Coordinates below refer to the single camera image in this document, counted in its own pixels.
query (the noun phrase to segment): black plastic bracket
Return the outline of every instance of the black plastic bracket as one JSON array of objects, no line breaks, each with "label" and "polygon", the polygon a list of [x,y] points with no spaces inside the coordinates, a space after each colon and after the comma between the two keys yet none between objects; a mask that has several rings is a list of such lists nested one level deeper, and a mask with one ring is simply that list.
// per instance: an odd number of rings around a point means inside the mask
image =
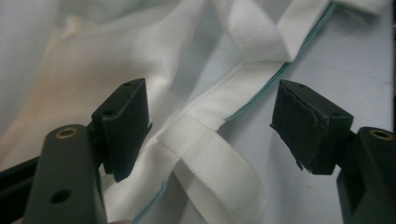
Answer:
[{"label": "black plastic bracket", "polygon": [[39,158],[0,173],[0,223],[106,223],[97,168],[129,176],[150,127],[145,79],[123,83],[88,127],[52,131]]},{"label": "black plastic bracket", "polygon": [[391,132],[350,131],[353,117],[305,85],[281,80],[272,127],[300,168],[337,178],[344,223],[396,223],[396,141]]}]

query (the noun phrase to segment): screw hole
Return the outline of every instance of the screw hole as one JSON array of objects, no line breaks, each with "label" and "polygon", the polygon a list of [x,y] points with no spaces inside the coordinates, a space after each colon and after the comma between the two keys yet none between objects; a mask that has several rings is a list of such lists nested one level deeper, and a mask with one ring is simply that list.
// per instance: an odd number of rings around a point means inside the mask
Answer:
[{"label": "screw hole", "polygon": [[64,203],[67,199],[70,198],[71,194],[72,192],[69,189],[63,189],[52,195],[50,201],[52,203]]},{"label": "screw hole", "polygon": [[59,132],[56,133],[57,138],[68,138],[77,133],[77,129],[75,128],[65,128],[63,130],[60,130]]},{"label": "screw hole", "polygon": [[370,134],[375,136],[378,139],[381,139],[381,140],[385,140],[385,141],[392,141],[393,140],[393,135],[392,134],[386,133],[386,132],[381,131],[381,130],[371,130]]},{"label": "screw hole", "polygon": [[103,114],[109,116],[109,115],[114,114],[114,111],[113,110],[107,110],[107,111],[104,111]]}]

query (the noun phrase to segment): white fabric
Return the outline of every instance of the white fabric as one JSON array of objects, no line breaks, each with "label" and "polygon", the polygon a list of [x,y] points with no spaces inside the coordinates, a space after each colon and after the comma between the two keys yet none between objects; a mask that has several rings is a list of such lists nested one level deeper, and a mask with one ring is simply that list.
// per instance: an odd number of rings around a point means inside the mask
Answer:
[{"label": "white fabric", "polygon": [[[138,221],[175,170],[207,222],[249,223],[264,204],[262,183],[215,131],[283,62],[294,60],[329,2],[293,0],[274,22],[256,1],[212,0],[245,60],[167,118],[159,115],[161,101],[172,94],[206,0],[0,2],[0,168],[38,155],[50,130],[88,123],[120,83],[144,77],[158,132],[150,134],[131,176],[106,190],[110,221]],[[377,13],[385,1],[341,2]]]}]

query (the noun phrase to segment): white surface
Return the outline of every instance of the white surface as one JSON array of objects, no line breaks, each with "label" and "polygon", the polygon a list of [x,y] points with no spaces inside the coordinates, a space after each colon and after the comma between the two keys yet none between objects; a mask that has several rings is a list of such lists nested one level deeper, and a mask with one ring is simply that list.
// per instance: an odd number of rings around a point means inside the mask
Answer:
[{"label": "white surface", "polygon": [[[355,116],[361,126],[391,129],[391,13],[380,19],[337,10],[283,78],[304,83]],[[221,132],[255,167],[268,204],[257,223],[342,223],[335,178],[300,171],[270,127],[276,85]],[[171,176],[163,198],[141,223],[205,223]]]}]

